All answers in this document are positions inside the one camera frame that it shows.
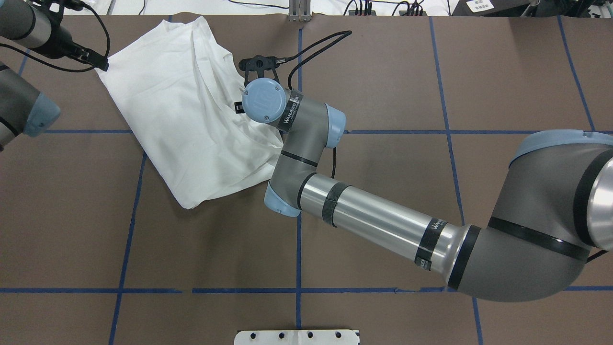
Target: white cloth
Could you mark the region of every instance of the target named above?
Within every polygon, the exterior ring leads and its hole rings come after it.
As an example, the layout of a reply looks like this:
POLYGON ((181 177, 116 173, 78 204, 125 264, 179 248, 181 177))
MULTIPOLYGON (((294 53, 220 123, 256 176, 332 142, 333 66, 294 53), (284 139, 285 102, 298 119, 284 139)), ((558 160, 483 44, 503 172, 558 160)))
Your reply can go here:
POLYGON ((279 132, 234 112, 243 77, 207 21, 162 21, 109 58, 102 83, 186 209, 270 179, 279 132))

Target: blue cap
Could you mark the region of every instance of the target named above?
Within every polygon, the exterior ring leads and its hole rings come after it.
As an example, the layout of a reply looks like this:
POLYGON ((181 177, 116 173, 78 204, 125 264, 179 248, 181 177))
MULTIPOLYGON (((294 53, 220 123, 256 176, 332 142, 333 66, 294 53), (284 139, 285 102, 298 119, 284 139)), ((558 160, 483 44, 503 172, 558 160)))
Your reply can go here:
POLYGON ((250 82, 243 92, 243 109, 255 122, 275 121, 283 114, 286 104, 285 90, 270 78, 258 78, 250 82))
POLYGON ((270 186, 270 182, 268 183, 268 187, 266 188, 266 194, 264 195, 264 204, 269 209, 277 213, 286 215, 288 217, 298 217, 298 215, 300 214, 299 209, 292 207, 275 193, 275 191, 270 186))
POLYGON ((41 92, 34 102, 23 132, 32 137, 43 133, 58 119, 59 113, 59 107, 41 92))
POLYGON ((347 116, 344 112, 330 107, 327 103, 326 109, 328 109, 328 141, 326 147, 332 149, 341 141, 347 125, 347 116))
POLYGON ((585 132, 582 130, 549 130, 529 135, 517 148, 515 157, 546 147, 566 144, 605 144, 613 145, 613 137, 599 132, 585 132))

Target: robotic arm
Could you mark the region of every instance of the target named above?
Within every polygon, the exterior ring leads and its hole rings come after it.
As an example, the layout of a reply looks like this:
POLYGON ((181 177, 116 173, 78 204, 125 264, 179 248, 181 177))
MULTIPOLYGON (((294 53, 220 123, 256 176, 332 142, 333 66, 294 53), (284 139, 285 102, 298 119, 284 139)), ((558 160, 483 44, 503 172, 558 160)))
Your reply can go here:
MULTIPOLYGON (((64 8, 82 10, 84 7, 90 8, 88 5, 79 0, 37 2, 38 4, 29 5, 23 0, 0 0, 0 36, 47 58, 67 56, 89 64, 91 68, 104 71, 109 68, 107 56, 74 43, 68 30, 60 25, 64 8), (59 12, 50 10, 53 2, 59 4, 59 12)), ((21 133, 34 137, 44 132, 60 114, 59 107, 52 100, 1 61, 0 100, 0 151, 21 133)))
POLYGON ((448 286, 493 301, 529 301, 562 291, 591 247, 613 248, 613 138, 581 130, 527 137, 511 162, 487 227, 462 227, 315 172, 338 144, 345 115, 284 90, 250 82, 242 106, 253 120, 287 131, 264 202, 305 211, 442 274, 448 286))

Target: table surface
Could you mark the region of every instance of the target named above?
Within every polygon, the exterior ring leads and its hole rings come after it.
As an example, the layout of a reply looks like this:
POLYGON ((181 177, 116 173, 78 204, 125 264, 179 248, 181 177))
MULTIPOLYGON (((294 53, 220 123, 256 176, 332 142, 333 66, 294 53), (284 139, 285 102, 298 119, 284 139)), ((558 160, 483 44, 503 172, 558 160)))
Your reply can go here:
MULTIPOLYGON (((196 17, 104 21, 115 53, 196 17)), ((610 20, 205 18, 235 62, 353 30, 295 81, 348 116, 337 179, 451 223, 487 223, 530 133, 613 133, 610 20)), ((94 18, 64 25, 104 46, 94 18)), ((0 344, 232 344, 238 330, 337 327, 364 344, 613 343, 613 255, 550 298, 493 303, 315 217, 268 211, 266 184, 185 210, 95 72, 1 59, 63 115, 0 155, 0 344)))

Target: folded cloth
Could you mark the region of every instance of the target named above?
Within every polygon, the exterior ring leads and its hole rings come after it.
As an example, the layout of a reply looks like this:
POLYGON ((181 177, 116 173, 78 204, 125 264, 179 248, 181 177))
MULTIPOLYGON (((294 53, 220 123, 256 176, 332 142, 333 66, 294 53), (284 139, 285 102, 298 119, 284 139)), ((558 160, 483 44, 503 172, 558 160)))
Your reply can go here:
POLYGON ((281 136, 235 113, 244 80, 204 18, 162 21, 109 64, 102 83, 181 206, 270 179, 281 136))

